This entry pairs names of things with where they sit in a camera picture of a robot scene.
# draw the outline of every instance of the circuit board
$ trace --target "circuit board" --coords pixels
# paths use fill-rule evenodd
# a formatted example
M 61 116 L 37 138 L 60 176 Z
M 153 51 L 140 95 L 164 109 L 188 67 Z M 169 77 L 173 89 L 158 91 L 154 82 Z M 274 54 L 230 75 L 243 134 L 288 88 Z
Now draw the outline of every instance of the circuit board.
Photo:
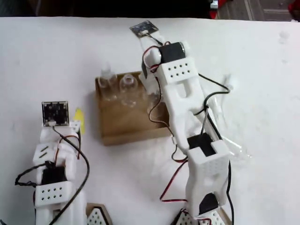
M 49 122 L 55 121 L 56 126 L 69 125 L 68 102 L 42 102 L 43 124 L 49 126 Z
M 155 31 L 158 31 L 158 28 L 154 26 L 154 24 L 151 23 L 149 20 L 146 20 L 138 25 L 132 26 L 130 27 L 130 29 L 138 38 L 145 36 L 145 33 L 142 32 L 144 30 L 146 30 L 148 34 L 152 34 Z

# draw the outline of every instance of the black wire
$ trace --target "black wire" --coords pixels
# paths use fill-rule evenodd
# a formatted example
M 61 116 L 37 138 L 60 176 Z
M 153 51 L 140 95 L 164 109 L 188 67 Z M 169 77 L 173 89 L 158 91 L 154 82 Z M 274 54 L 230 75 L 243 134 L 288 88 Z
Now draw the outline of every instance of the black wire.
M 222 84 L 220 84 L 220 83 L 218 83 L 218 82 L 216 82 L 216 81 L 214 81 L 214 80 L 212 80 L 212 79 L 209 79 L 209 78 L 207 78 L 207 77 L 205 77 L 205 76 L 203 76 L 203 75 L 201 75 L 201 74 L 199 74 L 199 76 L 202 77 L 202 78 L 205 79 L 205 80 L 208 80 L 208 81 L 210 81 L 210 82 L 212 82 L 212 83 L 214 83 L 214 84 L 216 84 L 216 85 L 218 85 L 218 86 L 224 88 L 226 91 L 216 91 L 216 92 L 213 92 L 213 93 L 209 94 L 209 95 L 205 98 L 205 100 L 204 100 L 204 102 L 203 102 L 203 109 L 202 109 L 201 111 L 199 111 L 198 113 L 196 113 L 195 115 L 200 114 L 200 113 L 203 112 L 204 110 L 208 110 L 207 102 L 208 102 L 208 100 L 209 100 L 210 97 L 212 97 L 212 96 L 214 96 L 214 95 L 217 95 L 217 94 L 229 94 L 229 93 L 230 93 L 229 88 L 227 88 L 226 86 L 224 86 L 224 85 L 222 85 Z M 214 129 L 216 135 L 218 136 L 218 138 L 219 138 L 220 140 L 222 140 L 223 138 L 222 138 L 220 132 L 218 131 L 216 125 L 215 125 L 214 122 L 212 121 L 212 119 L 211 119 L 209 113 L 207 113 L 207 119 L 209 120 L 209 122 L 210 122 L 212 128 Z M 231 163 L 230 163 L 230 161 L 229 161 L 229 165 L 228 165 L 228 184 L 227 184 L 226 195 L 227 195 L 227 198 L 228 198 L 228 201 L 229 201 L 229 204 L 230 204 L 231 218 L 232 218 L 232 225 L 234 225 L 234 207 L 233 207 L 233 203 L 232 203 L 231 197 L 230 197 L 230 195 L 229 195 L 230 187 L 231 187 Z
M 70 199 L 70 201 L 68 201 L 68 203 L 65 205 L 65 207 L 56 215 L 56 217 L 51 221 L 51 223 L 49 225 L 53 225 L 60 217 L 61 215 L 64 213 L 64 211 L 66 211 L 66 209 L 70 206 L 70 204 L 74 201 L 74 199 L 78 196 L 78 194 L 80 193 L 80 191 L 82 190 L 83 186 L 85 185 L 88 177 L 89 177 L 89 174 L 90 174 L 90 164 L 89 164 L 89 161 L 88 159 L 86 158 L 86 156 L 84 155 L 84 153 L 76 146 L 74 145 L 71 141 L 69 141 L 65 136 L 63 136 L 61 133 L 59 133 L 58 131 L 55 130 L 54 127 L 52 127 L 53 130 L 59 134 L 59 136 L 64 140 L 66 141 L 68 144 L 70 144 L 73 148 L 75 148 L 78 153 L 83 157 L 83 159 L 85 160 L 86 162 L 86 167 L 87 167 L 87 172 L 86 172 L 86 175 L 85 175 L 85 178 L 82 182 L 82 184 L 79 186 L 78 190 L 75 192 L 75 194 L 73 195 L 73 197 Z
M 1 223 L 2 225 L 7 225 L 6 223 L 3 222 L 2 219 L 0 219 L 0 223 Z
M 38 168 L 41 167 L 41 166 L 47 166 L 47 168 L 49 168 L 49 167 L 54 166 L 54 163 L 53 163 L 53 162 L 50 162 L 50 161 L 45 161 L 45 162 L 42 163 L 42 164 L 35 165 L 35 166 L 31 167 L 30 169 L 25 170 L 24 172 L 22 172 L 21 174 L 19 174 L 19 175 L 17 176 L 17 178 L 15 179 L 15 185 L 29 186 L 29 187 L 34 187 L 34 188 L 35 188 L 35 187 L 37 186 L 37 184 L 36 184 L 35 182 L 28 181 L 28 182 L 26 182 L 26 183 L 23 183 L 23 182 L 19 182 L 19 180 L 20 180 L 20 178 L 21 178 L 22 176 L 24 176 L 25 174 L 30 173 L 31 171 L 33 171 L 33 170 L 35 170 L 35 169 L 38 169 Z
M 229 204 L 230 204 L 230 209 L 231 209 L 231 223 L 232 223 L 232 225 L 234 225 L 234 208 L 233 208 L 233 203 L 232 203 L 230 195 L 229 195 L 230 186 L 231 186 L 231 164 L 230 164 L 230 161 L 229 161 L 229 165 L 228 165 L 228 185 L 227 185 L 226 194 L 227 194 L 227 198 L 228 198 L 228 201 L 229 201 Z
M 155 40 L 160 46 L 163 46 L 164 44 L 162 42 L 160 42 L 159 40 L 157 40 L 155 37 L 153 37 L 151 34 L 146 33 L 146 35 L 150 38 L 152 38 L 153 40 Z
M 226 87 L 226 86 L 224 86 L 224 85 L 222 85 L 222 84 L 220 84 L 220 83 L 218 83 L 218 82 L 216 82 L 216 81 L 214 81 L 214 80 L 212 80 L 212 79 L 209 79 L 208 77 L 205 77 L 205 76 L 203 76 L 202 74 L 198 74 L 198 75 L 199 75 L 201 78 L 203 78 L 203 79 L 205 79 L 205 80 L 207 80 L 207 81 L 210 81 L 210 82 L 212 82 L 212 83 L 214 83 L 214 84 L 220 86 L 221 88 L 224 88 L 226 91 L 216 91 L 216 92 L 213 92 L 213 93 L 209 94 L 209 95 L 205 98 L 205 100 L 203 101 L 203 109 L 200 110 L 199 112 L 197 112 L 196 114 L 194 114 L 194 116 L 199 115 L 200 113 L 202 113 L 204 110 L 207 109 L 207 102 L 208 102 L 208 100 L 209 100 L 210 97 L 212 97 L 212 96 L 214 96 L 214 95 L 218 95 L 218 94 L 229 94 L 229 93 L 230 93 L 230 89 L 229 89 L 228 87 Z

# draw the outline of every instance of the perforated plastic part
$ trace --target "perforated plastic part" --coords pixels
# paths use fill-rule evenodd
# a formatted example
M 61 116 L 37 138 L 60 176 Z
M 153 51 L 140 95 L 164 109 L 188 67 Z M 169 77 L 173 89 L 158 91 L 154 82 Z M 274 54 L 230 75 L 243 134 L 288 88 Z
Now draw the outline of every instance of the perforated plastic part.
M 211 225 L 227 225 L 217 211 L 211 212 L 206 218 L 211 219 Z M 198 221 L 194 220 L 189 214 L 181 213 L 176 225 L 197 225 Z M 200 225 L 209 225 L 208 220 L 199 221 Z
M 103 214 L 100 209 L 93 209 L 88 217 L 88 225 L 106 225 Z
M 70 200 L 71 196 L 72 182 L 70 181 L 40 185 L 36 188 L 35 206 L 63 203 Z
M 160 76 L 159 80 L 163 86 L 183 81 L 191 77 L 198 77 L 197 68 L 192 57 L 163 63 L 160 65 L 157 72 L 161 75 L 163 74 L 163 76 Z

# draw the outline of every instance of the cable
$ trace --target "cable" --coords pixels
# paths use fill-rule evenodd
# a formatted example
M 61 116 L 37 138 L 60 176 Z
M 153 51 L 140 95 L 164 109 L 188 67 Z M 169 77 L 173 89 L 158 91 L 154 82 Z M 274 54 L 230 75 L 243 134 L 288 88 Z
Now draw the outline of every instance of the cable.
M 155 40 L 160 46 L 163 46 L 164 44 L 162 42 L 160 42 L 159 40 L 157 40 L 155 37 L 153 37 L 151 34 L 146 33 L 146 36 L 152 38 L 153 40 Z
M 157 49 L 158 49 L 158 46 L 152 45 L 152 46 L 150 46 L 149 48 L 147 48 L 147 49 L 144 51 L 144 53 L 142 54 L 142 61 L 144 62 L 145 66 L 146 66 L 147 68 L 149 68 L 149 69 L 151 69 L 151 67 L 149 67 L 149 66 L 145 63 L 145 55 L 146 55 L 146 53 L 147 53 L 149 50 L 151 50 L 152 48 L 157 48 Z
M 68 135 L 68 136 L 65 136 L 65 137 L 75 137 L 75 138 L 77 138 L 78 143 L 79 143 L 79 138 L 78 138 L 77 136 L 75 136 L 75 135 Z M 56 162 L 57 162 L 57 156 L 58 156 L 58 152 L 59 152 L 59 151 L 60 151 L 60 149 L 59 149 L 59 147 L 58 147 L 58 145 L 57 145 L 57 150 L 56 150 L 56 153 L 55 153 L 55 160 L 54 160 L 55 165 L 56 165 Z
M 65 205 L 64 208 L 62 208 L 62 210 L 56 215 L 56 217 L 51 221 L 51 223 L 49 225 L 53 225 L 60 217 L 61 215 L 64 213 L 64 211 L 66 211 L 66 209 L 70 206 L 70 204 L 74 201 L 74 199 L 78 196 L 78 194 L 81 192 L 82 188 L 84 187 L 88 177 L 89 177 L 89 174 L 90 174 L 90 164 L 89 164 L 89 161 L 88 159 L 86 158 L 86 156 L 84 155 L 84 153 L 76 146 L 74 145 L 71 141 L 69 141 L 65 136 L 63 136 L 61 133 L 59 133 L 58 131 L 55 130 L 54 127 L 52 127 L 53 130 L 59 134 L 59 136 L 64 140 L 66 141 L 68 144 L 70 144 L 73 148 L 75 148 L 78 153 L 83 157 L 83 159 L 85 160 L 85 163 L 86 163 L 86 167 L 87 167 L 87 172 L 86 172 L 86 175 L 85 175 L 85 178 L 82 182 L 82 184 L 79 186 L 79 188 L 77 189 L 77 191 L 75 192 L 75 194 L 73 195 L 73 197 L 68 201 L 68 203 Z
M 204 116 L 204 120 L 203 120 L 203 124 L 202 124 L 200 135 L 203 134 L 204 127 L 205 127 L 205 124 L 206 124 L 207 115 L 208 115 L 208 108 L 205 110 L 205 116 Z
M 231 201 L 231 197 L 229 195 L 230 186 L 231 186 L 231 164 L 230 164 L 230 161 L 229 161 L 229 165 L 228 165 L 228 185 L 227 185 L 226 195 L 227 195 L 227 198 L 228 198 L 228 201 L 229 201 L 229 204 L 230 204 L 232 225 L 234 225 L 234 208 L 233 208 L 233 203 Z
M 50 167 L 53 167 L 54 166 L 54 163 L 53 162 L 50 162 L 50 161 L 45 161 L 44 163 L 42 164 L 39 164 L 39 165 L 35 165 L 33 167 L 31 167 L 30 169 L 28 170 L 25 170 L 24 172 L 22 172 L 21 174 L 19 174 L 17 176 L 17 178 L 15 179 L 15 185 L 20 185 L 20 186 L 29 186 L 29 187 L 36 187 L 37 184 L 35 182 L 32 182 L 32 181 L 28 181 L 26 183 L 23 183 L 23 182 L 19 182 L 20 178 L 22 176 L 24 176 L 25 174 L 27 173 L 30 173 L 31 171 L 35 170 L 35 169 L 38 169 L 39 167 L 41 166 L 46 166 L 47 168 L 50 168 Z
M 218 85 L 218 86 L 224 88 L 224 89 L 226 90 L 226 91 L 216 91 L 216 92 L 213 92 L 213 93 L 209 94 L 209 95 L 205 98 L 205 100 L 204 100 L 204 102 L 203 102 L 203 109 L 204 109 L 204 110 L 208 110 L 207 102 L 208 102 L 208 100 L 209 100 L 210 97 L 212 97 L 212 96 L 214 96 L 214 95 L 217 95 L 217 94 L 229 94 L 229 93 L 230 93 L 230 89 L 227 88 L 226 86 L 224 86 L 224 85 L 222 85 L 222 84 L 220 84 L 220 83 L 218 83 L 218 82 L 216 82 L 216 81 L 214 81 L 214 80 L 212 80 L 212 79 L 209 79 L 209 78 L 207 78 L 207 77 L 205 77 L 205 76 L 203 76 L 203 75 L 201 75 L 201 74 L 199 74 L 199 76 L 202 77 L 202 78 L 205 79 L 205 80 L 208 80 L 208 81 L 210 81 L 210 82 L 212 82 L 212 83 L 214 83 L 214 84 L 216 84 L 216 85 Z M 210 122 L 212 128 L 214 129 L 216 135 L 218 136 L 218 138 L 219 138 L 220 140 L 222 140 L 222 136 L 221 136 L 221 134 L 219 133 L 219 131 L 218 131 L 216 125 L 215 125 L 214 122 L 212 121 L 212 119 L 211 119 L 209 113 L 207 113 L 207 118 L 208 118 L 208 120 L 209 120 L 209 122 Z M 234 225 L 234 207 L 233 207 L 233 203 L 232 203 L 232 200 L 231 200 L 231 198 L 230 198 L 230 195 L 229 195 L 230 187 L 231 187 L 231 163 L 230 163 L 230 161 L 229 161 L 229 165 L 228 165 L 228 185 L 227 185 L 226 195 L 227 195 L 227 198 L 228 198 L 228 201 L 229 201 L 229 204 L 230 204 L 231 217 L 232 217 L 232 225 Z
M 165 190 L 163 191 L 163 193 L 161 194 L 161 196 L 160 196 L 160 198 L 159 198 L 162 202 L 164 202 L 164 203 L 187 202 L 186 199 L 163 199 L 163 197 L 165 196 L 165 194 L 166 194 L 166 192 L 168 191 L 169 187 L 171 186 L 171 184 L 172 184 L 174 178 L 175 178 L 176 175 L 178 174 L 179 170 L 180 170 L 180 169 L 183 167 L 183 165 L 184 165 L 185 163 L 187 163 L 187 162 L 188 162 L 188 160 L 185 160 L 185 161 L 177 168 L 177 170 L 175 171 L 175 173 L 174 173 L 173 176 L 171 177 L 171 179 L 170 179 L 170 181 L 169 181 L 167 187 L 165 188 Z
M 174 158 L 174 155 L 175 155 L 175 153 L 177 152 L 177 149 L 178 149 L 178 145 L 176 145 L 175 151 L 174 151 L 174 152 L 172 153 L 172 155 L 171 155 L 171 159 L 172 159 L 173 161 L 175 161 L 176 163 L 183 163 L 185 160 L 188 159 L 188 157 L 186 156 L 186 157 L 183 158 L 183 159 L 175 159 L 175 158 Z
M 164 122 L 164 121 L 162 121 L 162 120 L 153 120 L 153 119 L 151 118 L 151 113 L 152 113 L 152 111 L 160 104 L 161 98 L 162 98 L 162 97 L 161 97 L 161 87 L 160 87 L 159 80 L 158 80 L 157 77 L 155 77 L 155 79 L 156 79 L 156 81 L 157 81 L 157 83 L 158 83 L 159 100 L 158 100 L 157 104 L 150 110 L 148 117 L 149 117 L 149 120 L 150 120 L 151 122 L 154 122 L 154 123 L 162 123 L 162 124 L 164 124 L 164 125 L 168 128 L 168 130 L 170 131 L 170 133 L 172 134 L 172 136 L 174 137 L 174 134 L 173 134 L 172 130 L 170 129 L 169 124 L 167 124 L 166 122 Z M 183 158 L 183 159 L 174 159 L 174 155 L 175 155 L 175 153 L 176 153 L 176 151 L 177 151 L 177 148 L 178 148 L 178 146 L 176 145 L 175 151 L 172 153 L 171 158 L 172 158 L 172 160 L 174 160 L 176 163 L 183 163 L 185 160 L 187 160 L 188 157 L 185 157 L 185 158 Z

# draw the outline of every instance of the robotic arm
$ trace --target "robotic arm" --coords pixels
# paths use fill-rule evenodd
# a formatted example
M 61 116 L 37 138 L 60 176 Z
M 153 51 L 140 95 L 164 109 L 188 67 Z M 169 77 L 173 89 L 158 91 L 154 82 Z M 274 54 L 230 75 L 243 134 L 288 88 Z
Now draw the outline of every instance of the robotic arm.
M 185 131 L 188 114 L 203 109 L 204 94 L 194 59 L 189 55 L 188 44 L 177 42 L 150 49 L 143 64 L 143 68 L 157 67 L 155 76 L 170 115 L 173 141 L 188 157 L 188 212 L 193 218 L 204 218 L 226 203 L 230 152 L 213 123 L 213 116 L 210 117 L 210 109 L 206 109 L 204 117 L 201 113 L 196 116 L 205 133 L 190 136 Z M 143 72 L 147 78 L 148 71 Z M 182 87 L 184 97 L 180 94 Z

